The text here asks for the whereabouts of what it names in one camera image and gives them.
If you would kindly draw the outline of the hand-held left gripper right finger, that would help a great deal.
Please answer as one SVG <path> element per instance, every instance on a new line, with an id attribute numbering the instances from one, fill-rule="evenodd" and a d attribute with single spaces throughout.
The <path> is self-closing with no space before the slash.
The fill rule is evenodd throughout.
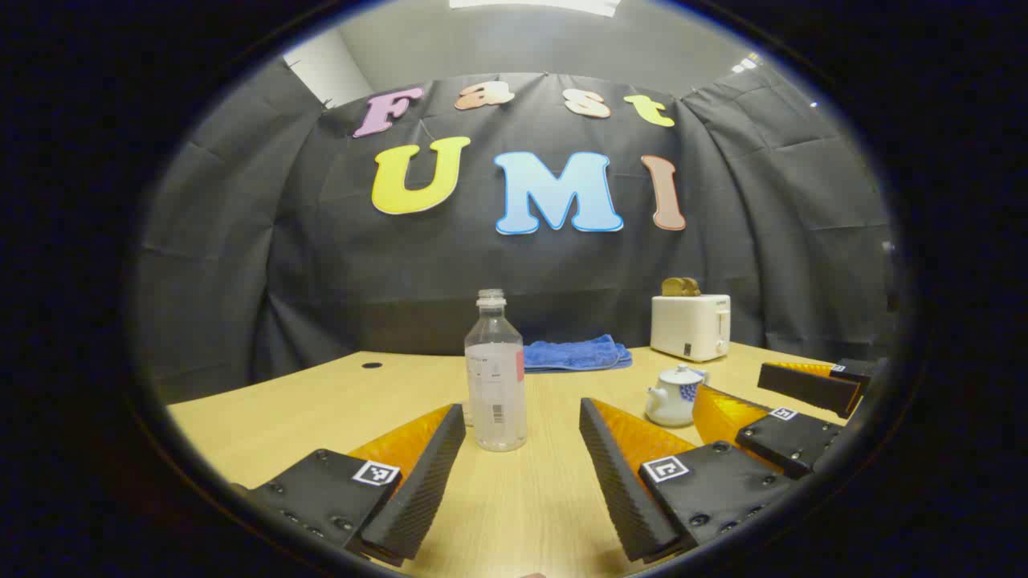
<path id="1" fill-rule="evenodd" d="M 686 442 L 593 398 L 579 429 L 628 559 L 654 562 L 739 533 L 797 479 L 720 444 Z"/>

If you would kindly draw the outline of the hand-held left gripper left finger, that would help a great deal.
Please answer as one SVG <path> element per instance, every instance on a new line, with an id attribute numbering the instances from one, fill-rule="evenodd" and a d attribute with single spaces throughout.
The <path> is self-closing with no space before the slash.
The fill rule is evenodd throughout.
<path id="1" fill-rule="evenodd" d="M 415 559 L 466 435 L 445 404 L 348 453 L 316 449 L 267 482 L 232 487 L 334 552 L 400 567 Z"/>

